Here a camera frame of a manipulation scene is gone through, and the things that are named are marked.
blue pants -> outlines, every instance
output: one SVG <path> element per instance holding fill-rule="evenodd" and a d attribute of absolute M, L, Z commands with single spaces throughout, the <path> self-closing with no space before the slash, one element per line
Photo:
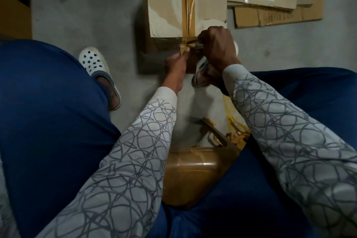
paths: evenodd
<path fill-rule="evenodd" d="M 34 237 L 77 194 L 120 136 L 109 91 L 65 51 L 37 41 L 0 46 L 0 153 L 22 237 Z M 357 77 L 338 68 L 254 73 L 357 147 Z M 192 209 L 162 204 L 148 237 L 316 237 L 250 138 Z"/>

concrete floor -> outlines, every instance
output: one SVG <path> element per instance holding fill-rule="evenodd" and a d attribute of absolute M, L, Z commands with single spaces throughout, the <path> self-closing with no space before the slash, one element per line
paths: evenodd
<path fill-rule="evenodd" d="M 357 0 L 325 0 L 322 21 L 264 28 L 228 27 L 239 44 L 239 58 L 248 70 L 277 70 L 331 66 L 357 71 Z M 122 106 L 111 114 L 124 131 L 140 113 L 163 78 L 167 53 L 144 55 L 142 0 L 32 0 L 33 38 L 77 56 L 87 46 L 105 55 Z M 223 99 L 214 87 L 195 90 L 186 75 L 178 96 L 177 122 L 172 145 L 206 145 L 197 122 L 211 118 L 227 131 Z"/>

